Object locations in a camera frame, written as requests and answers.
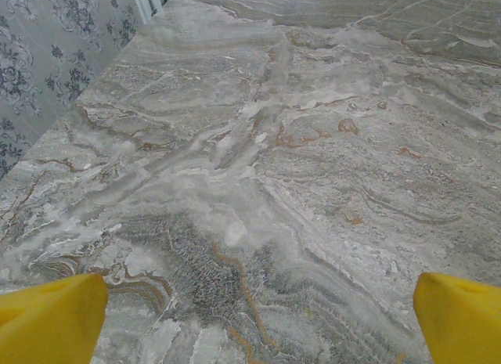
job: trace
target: yellow object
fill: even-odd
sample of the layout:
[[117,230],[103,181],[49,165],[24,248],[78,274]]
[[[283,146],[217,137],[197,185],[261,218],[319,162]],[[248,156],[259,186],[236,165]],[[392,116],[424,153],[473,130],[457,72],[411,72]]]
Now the yellow object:
[[414,309],[435,364],[501,363],[501,288],[424,273]]
[[93,274],[0,296],[0,363],[88,364],[107,302]]

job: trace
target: floor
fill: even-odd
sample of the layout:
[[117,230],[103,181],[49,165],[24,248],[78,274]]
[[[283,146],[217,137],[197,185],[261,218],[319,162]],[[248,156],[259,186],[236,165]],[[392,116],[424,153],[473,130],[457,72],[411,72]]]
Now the floor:
[[430,362],[501,286],[501,0],[170,0],[0,182],[0,290],[97,272],[93,364]]

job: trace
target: marble floor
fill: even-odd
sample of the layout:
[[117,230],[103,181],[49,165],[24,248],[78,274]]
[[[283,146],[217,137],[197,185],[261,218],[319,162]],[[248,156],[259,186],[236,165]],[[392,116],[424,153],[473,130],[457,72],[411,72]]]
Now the marble floor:
[[104,276],[93,364],[431,362],[501,286],[501,0],[171,0],[0,182],[0,291]]

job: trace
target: gray marble surface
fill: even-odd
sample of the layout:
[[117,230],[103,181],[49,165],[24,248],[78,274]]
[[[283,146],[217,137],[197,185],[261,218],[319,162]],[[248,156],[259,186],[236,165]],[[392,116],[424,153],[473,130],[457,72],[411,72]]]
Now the gray marble surface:
[[501,0],[171,0],[0,182],[0,289],[104,275],[94,364],[421,363],[501,286]]

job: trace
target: wall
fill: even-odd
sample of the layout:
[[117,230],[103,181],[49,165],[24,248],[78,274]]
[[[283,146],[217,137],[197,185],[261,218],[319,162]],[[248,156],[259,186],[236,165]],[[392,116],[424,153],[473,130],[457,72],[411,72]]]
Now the wall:
[[141,23],[135,0],[0,0],[0,178]]

